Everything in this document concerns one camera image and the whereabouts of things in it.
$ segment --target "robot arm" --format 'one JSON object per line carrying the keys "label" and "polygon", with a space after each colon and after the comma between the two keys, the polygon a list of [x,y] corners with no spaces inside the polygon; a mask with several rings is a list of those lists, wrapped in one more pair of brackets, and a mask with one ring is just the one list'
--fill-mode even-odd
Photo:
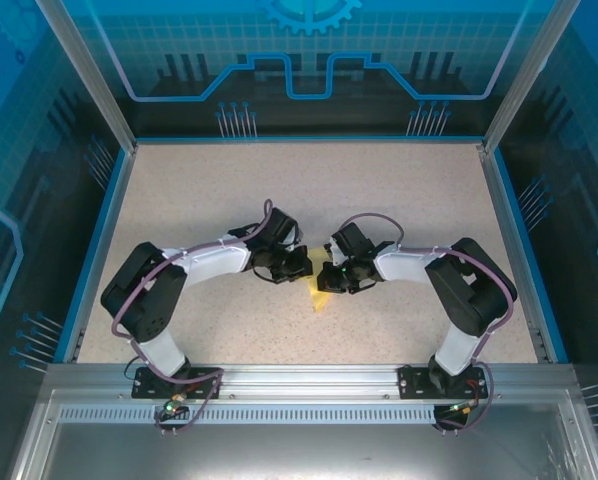
{"label": "robot arm", "polygon": [[478,355],[490,325],[508,310],[506,293],[485,270],[503,282],[512,301],[517,298],[512,282],[469,238],[450,248],[404,249],[392,242],[375,247],[356,224],[349,223],[332,235],[325,248],[332,262],[324,263],[317,278],[319,290],[355,294],[393,280],[426,283],[435,289],[451,321],[429,363],[430,380],[442,394]]}
{"label": "robot arm", "polygon": [[174,258],[139,292],[119,322],[143,356],[166,377],[188,378],[188,361],[167,328],[184,289],[257,267],[267,268],[274,283],[312,274],[307,248],[299,246],[302,232],[294,219],[273,208],[263,228],[253,236],[255,227],[258,224],[237,228],[217,242],[185,250],[142,243],[104,290],[101,303],[115,317],[149,272]]}

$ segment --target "circuit pattern graphic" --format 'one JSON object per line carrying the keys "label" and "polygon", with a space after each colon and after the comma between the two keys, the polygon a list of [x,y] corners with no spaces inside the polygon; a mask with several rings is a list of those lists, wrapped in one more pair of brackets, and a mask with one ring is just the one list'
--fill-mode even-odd
{"label": "circuit pattern graphic", "polygon": [[15,48],[24,50],[39,29],[34,0],[0,0],[0,29]]}
{"label": "circuit pattern graphic", "polygon": [[261,0],[268,20],[279,28],[290,28],[293,34],[312,35],[315,30],[325,34],[329,28],[339,28],[341,20],[350,20],[352,10],[361,7],[360,0]]}

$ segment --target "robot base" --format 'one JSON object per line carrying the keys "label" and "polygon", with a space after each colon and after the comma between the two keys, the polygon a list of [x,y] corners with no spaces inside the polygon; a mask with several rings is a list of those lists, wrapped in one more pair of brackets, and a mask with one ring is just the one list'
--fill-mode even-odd
{"label": "robot base", "polygon": [[[207,375],[212,372],[216,372],[217,369],[213,367],[209,368],[190,368],[187,372],[187,378],[200,377]],[[205,382],[201,382],[197,385],[178,385],[156,376],[148,367],[138,368],[135,372],[135,381],[132,386],[132,398],[140,399],[160,399],[167,400],[172,398],[174,395],[182,392],[186,392],[186,398],[188,400],[204,400],[210,389],[212,388],[213,382],[216,379],[211,378]],[[213,399],[219,398],[219,386],[213,393]]]}
{"label": "robot base", "polygon": [[428,367],[412,367],[405,365],[397,369],[397,382],[399,384],[399,397],[402,400],[471,400],[475,398],[475,391],[467,383],[475,380],[479,388],[479,399],[488,398],[488,387],[484,371],[481,368],[469,366],[456,377],[447,393],[444,395],[430,380]]}

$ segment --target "yellow cloth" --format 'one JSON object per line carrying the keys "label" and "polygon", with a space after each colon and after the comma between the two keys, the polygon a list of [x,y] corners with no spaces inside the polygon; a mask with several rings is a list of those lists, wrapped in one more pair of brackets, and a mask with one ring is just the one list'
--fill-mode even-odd
{"label": "yellow cloth", "polygon": [[310,298],[312,298],[312,304],[315,308],[315,312],[319,313],[326,306],[326,302],[331,293],[320,292],[317,289],[317,275],[321,273],[323,269],[323,262],[330,261],[328,252],[323,247],[310,248],[308,249],[308,258],[312,261],[313,275],[306,277],[308,281],[308,291],[310,292]]}

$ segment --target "beige work surface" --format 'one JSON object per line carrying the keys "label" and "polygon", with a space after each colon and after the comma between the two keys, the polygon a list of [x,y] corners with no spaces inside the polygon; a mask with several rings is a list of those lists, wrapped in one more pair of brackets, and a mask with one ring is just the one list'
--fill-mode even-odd
{"label": "beige work surface", "polygon": [[[511,274],[474,145],[142,145],[97,299],[137,244],[186,247],[216,239],[260,221],[266,198],[299,222],[311,247],[349,216],[381,212],[403,225],[404,245],[450,245],[470,236]],[[382,220],[358,225],[375,243],[396,238]],[[482,359],[536,362],[515,306]],[[80,362],[133,356],[110,334],[110,323],[97,301]],[[430,285],[386,282],[333,295],[315,313],[305,281],[272,285],[246,272],[184,291],[170,328],[193,363],[393,364],[427,362],[449,325]]]}

